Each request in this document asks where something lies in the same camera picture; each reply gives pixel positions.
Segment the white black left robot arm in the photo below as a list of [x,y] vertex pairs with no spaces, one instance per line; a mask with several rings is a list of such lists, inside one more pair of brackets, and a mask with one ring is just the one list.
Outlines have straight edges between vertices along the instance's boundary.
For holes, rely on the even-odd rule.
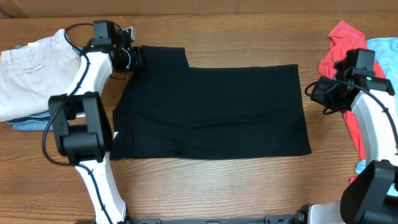
[[101,94],[113,72],[137,72],[142,68],[139,47],[132,46],[136,31],[112,21],[90,24],[94,36],[83,47],[76,45],[80,67],[72,85],[62,95],[49,98],[50,121],[42,136],[46,148],[52,130],[58,153],[67,157],[65,166],[80,174],[95,210],[94,223],[130,223],[110,164],[114,133]]

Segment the black t-shirt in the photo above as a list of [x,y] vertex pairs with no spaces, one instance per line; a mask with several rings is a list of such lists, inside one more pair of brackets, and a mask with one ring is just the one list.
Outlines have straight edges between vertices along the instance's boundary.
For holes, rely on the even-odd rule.
[[113,111],[113,160],[311,153],[296,65],[195,68],[183,48],[141,51]]

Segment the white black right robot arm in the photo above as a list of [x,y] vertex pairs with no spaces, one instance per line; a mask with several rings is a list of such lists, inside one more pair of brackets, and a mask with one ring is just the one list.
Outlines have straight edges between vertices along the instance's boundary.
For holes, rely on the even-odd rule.
[[321,77],[305,94],[325,107],[323,114],[351,111],[365,148],[366,167],[339,202],[304,205],[288,223],[397,224],[397,117],[391,82],[373,70],[375,52],[349,50],[334,78]]

